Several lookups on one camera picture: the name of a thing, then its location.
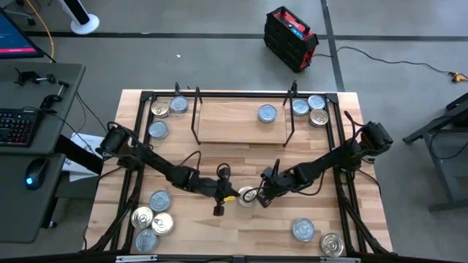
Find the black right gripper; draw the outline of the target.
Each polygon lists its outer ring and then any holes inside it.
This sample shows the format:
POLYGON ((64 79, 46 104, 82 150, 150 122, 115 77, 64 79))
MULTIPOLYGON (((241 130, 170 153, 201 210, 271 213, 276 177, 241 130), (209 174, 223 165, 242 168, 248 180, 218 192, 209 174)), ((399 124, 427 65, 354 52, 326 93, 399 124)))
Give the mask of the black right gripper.
MULTIPOLYGON (((264 181, 268 181, 269 196, 282 196, 288 191, 297 191, 298 178, 294 173, 278 173, 277 168, 266 167, 261 173, 261 178, 264 181)), ((257 201, 264 208, 267 208, 271 204, 271 199, 264 195, 264 193, 257 195, 257 201)))

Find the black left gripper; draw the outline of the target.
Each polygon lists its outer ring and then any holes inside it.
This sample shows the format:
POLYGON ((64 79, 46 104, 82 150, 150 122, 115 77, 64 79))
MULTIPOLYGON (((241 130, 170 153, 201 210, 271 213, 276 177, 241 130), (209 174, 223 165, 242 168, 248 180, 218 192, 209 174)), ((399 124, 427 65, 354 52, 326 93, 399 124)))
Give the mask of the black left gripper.
MULTIPOLYGON (((200 193, 206 197, 224 199, 225 197, 239 197, 240 194, 233 188, 230 176, 219 176, 218 180, 202 178, 200 180, 200 193)), ((213 211, 214 216, 224 215, 224 201, 217 200, 213 211)))

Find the wooden shelf with black legs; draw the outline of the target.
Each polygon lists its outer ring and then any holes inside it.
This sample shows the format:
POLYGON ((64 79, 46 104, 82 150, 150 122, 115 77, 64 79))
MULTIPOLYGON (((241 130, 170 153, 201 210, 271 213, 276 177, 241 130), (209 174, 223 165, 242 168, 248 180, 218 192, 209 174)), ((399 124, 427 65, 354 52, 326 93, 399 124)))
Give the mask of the wooden shelf with black legs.
POLYGON ((286 146, 295 132, 293 95, 283 92, 204 91, 194 93, 191 130, 198 144, 241 143, 286 146), (262 123, 258 109, 271 104, 273 123, 262 123))

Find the white paper sheets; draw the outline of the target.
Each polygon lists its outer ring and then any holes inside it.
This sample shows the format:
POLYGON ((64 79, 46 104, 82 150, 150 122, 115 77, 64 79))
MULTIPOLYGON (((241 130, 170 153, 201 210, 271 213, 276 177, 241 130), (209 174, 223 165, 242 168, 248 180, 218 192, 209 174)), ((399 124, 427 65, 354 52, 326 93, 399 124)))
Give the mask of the white paper sheets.
MULTIPOLYGON (((71 136, 72 142, 77 144, 79 147, 87 150, 89 153, 93 153, 100 160, 102 160, 102 155, 97 152, 97 148, 100 146, 103 139, 104 137, 81 133, 72 133, 71 136)), ((65 159, 62 171, 69 172, 70 182, 98 176, 97 173, 92 172, 88 168, 85 168, 83 165, 78 164, 70 159, 65 159)))

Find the black bar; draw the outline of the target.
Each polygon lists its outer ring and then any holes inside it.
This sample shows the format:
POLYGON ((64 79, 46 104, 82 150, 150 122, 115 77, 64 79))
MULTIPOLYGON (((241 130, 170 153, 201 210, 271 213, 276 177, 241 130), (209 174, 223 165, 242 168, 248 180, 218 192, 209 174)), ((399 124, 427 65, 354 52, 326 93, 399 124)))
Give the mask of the black bar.
POLYGON ((58 138, 54 151, 55 153, 63 153, 66 159, 81 164, 98 175, 102 171, 103 160, 100 160, 93 153, 89 153, 87 150, 79 147, 71 141, 71 138, 65 137, 64 135, 58 138))

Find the red and black tool case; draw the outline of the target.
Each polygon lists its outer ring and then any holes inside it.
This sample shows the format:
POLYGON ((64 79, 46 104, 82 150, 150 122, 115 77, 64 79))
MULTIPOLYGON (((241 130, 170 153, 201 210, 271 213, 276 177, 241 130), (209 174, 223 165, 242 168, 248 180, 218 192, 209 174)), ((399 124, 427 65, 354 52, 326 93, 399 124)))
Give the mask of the red and black tool case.
POLYGON ((296 73, 310 66, 319 45, 310 26, 285 6, 266 15, 263 40, 266 47, 296 73))

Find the black metal table stand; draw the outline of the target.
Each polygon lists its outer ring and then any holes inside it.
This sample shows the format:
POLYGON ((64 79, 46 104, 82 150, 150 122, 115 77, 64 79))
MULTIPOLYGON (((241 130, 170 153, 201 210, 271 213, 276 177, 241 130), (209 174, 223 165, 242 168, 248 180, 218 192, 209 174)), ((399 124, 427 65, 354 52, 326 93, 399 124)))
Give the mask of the black metal table stand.
POLYGON ((468 92, 445 107, 445 112, 403 138, 407 145, 422 139, 427 147, 446 201, 431 212, 468 208, 468 92))

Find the dark grey desk top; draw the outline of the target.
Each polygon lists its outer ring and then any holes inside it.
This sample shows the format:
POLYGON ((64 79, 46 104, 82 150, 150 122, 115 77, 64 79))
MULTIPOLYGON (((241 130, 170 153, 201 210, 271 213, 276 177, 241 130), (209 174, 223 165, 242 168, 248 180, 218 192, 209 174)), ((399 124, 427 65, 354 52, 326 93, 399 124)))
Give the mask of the dark grey desk top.
POLYGON ((47 95, 59 94, 62 98, 51 106, 55 114, 42 116, 30 146, 0 145, 0 154, 48 155, 54 152, 85 71, 86 67, 82 64, 0 61, 0 109, 39 108, 47 95), (40 77, 52 74, 69 86, 62 88, 57 83, 53 85, 47 81, 40 84, 27 82, 20 86, 16 83, 20 72, 36 72, 40 77))
POLYGON ((44 183, 29 190, 26 169, 37 158, 0 156, 0 243, 32 243, 48 221, 48 208, 55 197, 65 155, 49 156, 44 183))

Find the black computer mouse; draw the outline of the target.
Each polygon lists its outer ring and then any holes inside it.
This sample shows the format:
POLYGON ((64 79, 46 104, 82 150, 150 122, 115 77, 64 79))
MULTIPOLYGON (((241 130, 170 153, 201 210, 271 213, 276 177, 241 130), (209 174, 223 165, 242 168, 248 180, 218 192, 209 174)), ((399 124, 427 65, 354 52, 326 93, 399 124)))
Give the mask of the black computer mouse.
POLYGON ((24 175, 25 187, 28 190, 37 190, 42 186, 48 164, 49 161, 46 158, 38 158, 28 165, 24 175))

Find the black screw clamp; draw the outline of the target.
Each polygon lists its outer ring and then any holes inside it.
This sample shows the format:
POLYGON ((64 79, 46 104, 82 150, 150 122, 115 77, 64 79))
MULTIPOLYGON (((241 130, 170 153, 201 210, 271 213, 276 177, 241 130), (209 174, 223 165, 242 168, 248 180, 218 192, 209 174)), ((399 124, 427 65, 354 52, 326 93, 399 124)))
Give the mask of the black screw clamp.
POLYGON ((52 105, 55 102, 61 102, 62 101, 61 94, 64 91, 64 89, 69 87, 69 83, 64 82, 63 80, 60 80, 60 81, 58 81, 58 84, 60 85, 60 89, 59 89, 58 93, 57 94, 47 95, 42 100, 42 104, 39 107, 42 111, 50 110, 52 105))
POLYGON ((52 84, 56 83, 56 77, 52 74, 47 74, 45 77, 40 77, 35 71, 20 71, 18 68, 15 68, 15 71, 18 73, 18 78, 15 83, 20 86, 24 86, 27 82, 34 84, 40 84, 44 81, 52 84))

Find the backlit black keyboard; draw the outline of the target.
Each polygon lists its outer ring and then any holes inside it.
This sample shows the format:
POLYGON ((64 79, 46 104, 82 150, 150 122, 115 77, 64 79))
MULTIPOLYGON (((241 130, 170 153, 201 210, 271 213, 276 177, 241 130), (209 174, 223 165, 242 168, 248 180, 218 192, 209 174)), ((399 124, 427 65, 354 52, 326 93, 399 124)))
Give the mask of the backlit black keyboard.
POLYGON ((0 146, 29 147, 41 118, 39 110, 33 108, 0 108, 0 146))

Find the white round-base stand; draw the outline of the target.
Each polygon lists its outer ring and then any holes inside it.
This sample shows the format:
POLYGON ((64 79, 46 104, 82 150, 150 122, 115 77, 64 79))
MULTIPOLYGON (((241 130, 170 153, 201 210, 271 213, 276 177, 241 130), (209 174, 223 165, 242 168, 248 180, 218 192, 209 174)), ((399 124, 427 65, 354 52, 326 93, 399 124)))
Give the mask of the white round-base stand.
POLYGON ((75 34, 90 34, 99 27, 99 18, 89 13, 80 0, 58 0, 58 2, 70 17, 70 28, 75 34))

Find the computer monitor with blue screen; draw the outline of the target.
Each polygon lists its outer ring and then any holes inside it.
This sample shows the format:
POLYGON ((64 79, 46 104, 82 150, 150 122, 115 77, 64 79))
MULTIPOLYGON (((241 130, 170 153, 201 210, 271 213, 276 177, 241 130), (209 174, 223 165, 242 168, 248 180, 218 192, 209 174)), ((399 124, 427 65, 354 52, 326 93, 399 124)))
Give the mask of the computer monitor with blue screen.
POLYGON ((0 59, 42 58, 43 56, 42 50, 0 8, 0 59))

